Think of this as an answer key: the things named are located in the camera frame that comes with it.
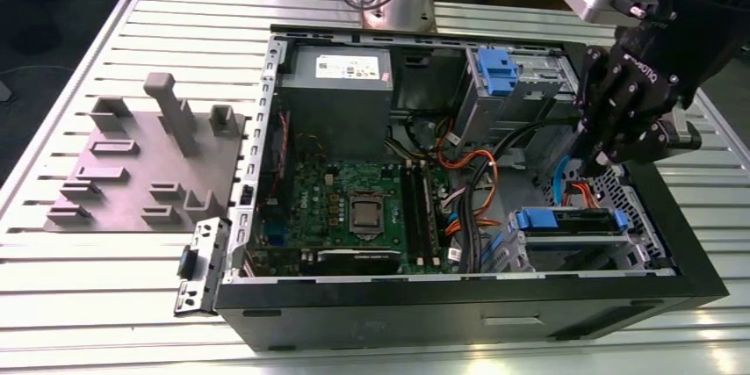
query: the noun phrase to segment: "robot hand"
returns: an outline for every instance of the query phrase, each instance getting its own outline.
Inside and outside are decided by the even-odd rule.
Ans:
[[[566,1],[588,22],[638,24],[618,30],[611,50],[591,47],[584,58],[571,151],[582,175],[698,149],[683,111],[750,37],[750,0]]]

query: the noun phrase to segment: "ram slot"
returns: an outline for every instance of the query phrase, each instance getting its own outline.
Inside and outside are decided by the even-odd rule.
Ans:
[[[425,162],[421,162],[421,169],[424,173],[424,177],[421,177],[421,183],[424,184],[424,208],[427,210],[427,227],[425,227],[425,234],[427,239],[425,243],[428,246],[428,255],[425,258],[431,257],[433,259],[435,252],[437,250],[437,222],[435,216],[435,200],[433,200],[433,187],[432,187],[432,176],[429,175],[429,167]]]
[[[412,171],[412,183],[413,183],[413,193],[415,193],[415,209],[417,212],[417,224],[419,224],[419,247],[420,256],[424,261],[431,261],[432,258],[432,242],[429,237],[429,215],[428,206],[431,202],[431,197],[428,198],[428,188],[424,181],[424,172],[421,168],[415,167]]]
[[[407,229],[408,260],[416,262],[420,258],[421,235],[417,222],[417,203],[415,201],[417,194],[415,192],[413,173],[412,168],[408,166],[400,168],[400,196],[403,201],[403,221]]]

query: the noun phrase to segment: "metal bracket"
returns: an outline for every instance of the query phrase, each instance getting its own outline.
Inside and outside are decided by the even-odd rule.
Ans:
[[[217,315],[216,291],[223,277],[225,243],[232,223],[215,217],[196,224],[192,241],[179,258],[175,316]]]

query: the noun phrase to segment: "slotted aluminum surface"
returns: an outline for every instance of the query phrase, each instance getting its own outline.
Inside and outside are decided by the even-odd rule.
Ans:
[[[563,12],[439,4],[436,16],[440,32],[611,43],[610,28]],[[97,96],[124,96],[132,110],[156,111],[140,85],[148,72],[165,71],[193,112],[229,104],[251,116],[263,95],[257,81],[269,24],[355,27],[357,22],[339,0],[120,0],[0,191],[0,371],[748,372],[747,155],[704,96],[688,111],[703,149],[660,162],[659,170],[731,296],[596,341],[256,355],[219,318],[172,318],[188,233],[40,229],[93,127],[82,113]]]

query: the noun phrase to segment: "gray fixture plate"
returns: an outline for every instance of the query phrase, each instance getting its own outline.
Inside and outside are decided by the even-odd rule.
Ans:
[[[208,121],[209,113],[193,113],[196,129],[193,134],[199,154],[184,157],[177,148],[173,137],[165,133],[159,122],[160,112],[132,112],[131,117],[119,117],[124,132],[102,133],[93,128],[76,162],[70,182],[80,182],[76,178],[81,167],[86,169],[124,168],[124,180],[94,180],[101,190],[100,198],[77,198],[72,202],[60,196],[54,202],[57,206],[82,206],[90,214],[88,219],[57,224],[48,220],[44,230],[50,232],[192,232],[195,222],[183,209],[184,199],[193,191],[199,201],[205,201],[208,191],[213,192],[217,205],[225,213],[232,179],[236,173],[236,159],[243,141],[243,127],[245,117],[235,114],[239,133],[232,136],[215,136]],[[136,154],[98,154],[90,148],[96,142],[112,140],[133,140],[137,145]],[[177,183],[181,187],[180,198],[153,198],[149,192],[151,184]],[[172,206],[177,212],[173,222],[148,224],[143,219],[143,208]]]

